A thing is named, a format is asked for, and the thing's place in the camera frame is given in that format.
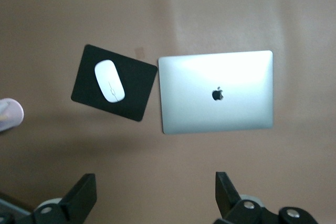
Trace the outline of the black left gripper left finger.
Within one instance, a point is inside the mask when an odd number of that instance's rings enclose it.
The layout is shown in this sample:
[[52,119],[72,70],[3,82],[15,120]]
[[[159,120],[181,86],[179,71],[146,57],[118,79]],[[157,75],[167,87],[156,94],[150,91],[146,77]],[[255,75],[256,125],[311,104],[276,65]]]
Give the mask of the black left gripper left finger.
[[96,201],[95,174],[84,174],[65,196],[35,208],[1,193],[1,223],[84,223]]

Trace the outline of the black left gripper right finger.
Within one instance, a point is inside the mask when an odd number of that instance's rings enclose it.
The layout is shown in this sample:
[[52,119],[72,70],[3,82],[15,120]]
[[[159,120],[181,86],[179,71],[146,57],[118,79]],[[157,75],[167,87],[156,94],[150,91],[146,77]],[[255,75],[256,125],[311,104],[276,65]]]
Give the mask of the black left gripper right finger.
[[283,207],[277,214],[272,213],[259,198],[239,194],[226,172],[216,172],[215,199],[221,214],[215,223],[317,223],[297,207]]

